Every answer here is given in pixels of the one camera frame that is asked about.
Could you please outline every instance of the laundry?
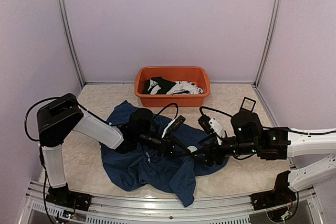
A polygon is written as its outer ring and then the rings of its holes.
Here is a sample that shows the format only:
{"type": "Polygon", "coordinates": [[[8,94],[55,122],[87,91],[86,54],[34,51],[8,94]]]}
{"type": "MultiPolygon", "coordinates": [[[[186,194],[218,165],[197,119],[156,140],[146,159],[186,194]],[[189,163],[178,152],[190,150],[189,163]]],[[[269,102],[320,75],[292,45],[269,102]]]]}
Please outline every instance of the laundry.
{"type": "MultiPolygon", "coordinates": [[[[107,122],[114,125],[127,123],[129,116],[138,108],[127,101],[114,108],[107,122]]],[[[157,116],[154,121],[162,131],[171,119],[157,116]]],[[[198,142],[207,134],[186,124],[182,124],[173,135],[186,146],[200,148],[198,142]]],[[[132,191],[146,184],[164,191],[175,193],[185,207],[194,201],[196,187],[195,176],[212,174],[227,163],[226,158],[222,165],[208,167],[191,157],[167,158],[157,156],[155,150],[138,144],[137,150],[120,154],[101,144],[101,157],[103,167],[111,181],[125,191],[132,191]]]]}
{"type": "Polygon", "coordinates": [[[168,81],[162,77],[148,80],[143,94],[203,94],[203,89],[189,81],[168,81]]]}

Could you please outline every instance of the navy blue garment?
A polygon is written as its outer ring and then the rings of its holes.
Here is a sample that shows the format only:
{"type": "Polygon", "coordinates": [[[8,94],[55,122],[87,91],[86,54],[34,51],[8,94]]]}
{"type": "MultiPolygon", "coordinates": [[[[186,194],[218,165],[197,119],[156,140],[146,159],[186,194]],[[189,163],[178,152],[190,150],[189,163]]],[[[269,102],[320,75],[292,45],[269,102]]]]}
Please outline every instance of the navy blue garment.
{"type": "MultiPolygon", "coordinates": [[[[127,101],[114,108],[107,122],[114,125],[127,123],[129,116],[138,108],[127,101]]],[[[171,119],[157,116],[155,122],[160,132],[167,126],[171,119]]],[[[173,135],[186,146],[194,145],[199,148],[198,142],[206,137],[202,130],[183,124],[173,135]]],[[[201,162],[194,161],[191,157],[169,159],[157,156],[155,150],[138,144],[135,151],[120,154],[101,145],[103,167],[111,181],[125,191],[132,191],[146,184],[166,193],[175,193],[185,207],[194,201],[196,186],[195,176],[214,173],[226,165],[227,160],[220,166],[208,167],[201,162]]]]}

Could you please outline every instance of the orange plastic bin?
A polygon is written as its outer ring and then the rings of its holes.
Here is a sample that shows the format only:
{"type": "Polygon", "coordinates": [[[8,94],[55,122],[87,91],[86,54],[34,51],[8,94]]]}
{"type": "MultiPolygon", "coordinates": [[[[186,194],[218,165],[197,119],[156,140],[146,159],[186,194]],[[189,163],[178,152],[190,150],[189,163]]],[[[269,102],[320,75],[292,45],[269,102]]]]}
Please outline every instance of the orange plastic bin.
{"type": "Polygon", "coordinates": [[[135,79],[134,91],[145,107],[164,107],[171,102],[176,102],[180,107],[199,107],[210,95],[210,81],[200,67],[145,67],[140,69],[135,79]],[[142,94],[146,81],[153,77],[193,82],[203,89],[203,94],[142,94]]]}

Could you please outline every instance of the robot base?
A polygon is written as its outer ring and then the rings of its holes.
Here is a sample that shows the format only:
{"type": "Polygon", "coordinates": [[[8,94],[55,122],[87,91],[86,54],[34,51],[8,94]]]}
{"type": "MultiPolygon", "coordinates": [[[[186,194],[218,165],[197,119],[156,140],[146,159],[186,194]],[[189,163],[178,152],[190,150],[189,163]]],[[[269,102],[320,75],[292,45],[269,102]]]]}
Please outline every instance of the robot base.
{"type": "Polygon", "coordinates": [[[89,210],[91,198],[92,196],[89,194],[70,191],[68,184],[66,184],[65,186],[59,188],[50,187],[46,201],[62,207],[68,207],[71,209],[78,209],[87,212],[89,210]]]}
{"type": "Polygon", "coordinates": [[[273,190],[251,195],[254,210],[281,206],[296,200],[295,193],[288,188],[289,173],[287,170],[278,174],[273,190]]]}

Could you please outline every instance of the beige marbled table surface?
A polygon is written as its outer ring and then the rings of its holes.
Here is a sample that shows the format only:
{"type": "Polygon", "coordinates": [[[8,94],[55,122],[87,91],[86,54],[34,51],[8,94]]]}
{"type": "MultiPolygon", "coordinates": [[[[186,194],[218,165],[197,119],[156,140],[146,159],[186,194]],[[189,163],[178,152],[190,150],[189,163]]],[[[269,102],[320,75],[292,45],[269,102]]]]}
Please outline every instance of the beige marbled table surface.
{"type": "MultiPolygon", "coordinates": [[[[248,84],[212,84],[212,94],[204,105],[225,111],[238,112],[244,97],[257,100],[255,112],[264,126],[271,126],[252,87],[248,84]]],[[[132,84],[86,85],[78,101],[93,113],[107,119],[113,108],[127,100],[134,106],[142,107],[134,95],[132,84]]],[[[150,108],[157,113],[161,108],[150,108]]],[[[226,129],[228,136],[233,135],[229,118],[219,113],[206,111],[215,117],[226,129]]],[[[175,108],[168,108],[162,115],[173,117],[175,108]]],[[[179,114],[186,118],[185,123],[199,128],[198,108],[179,108],[179,114]]],[[[89,137],[71,132],[63,144],[64,168],[70,189],[88,193],[138,198],[177,198],[174,194],[164,193],[150,185],[127,192],[114,185],[107,176],[101,161],[99,143],[89,137]]],[[[263,161],[254,156],[244,161],[229,158],[227,165],[214,174],[197,177],[195,198],[226,196],[252,193],[271,189],[277,174],[288,170],[288,161],[263,161]]]]}

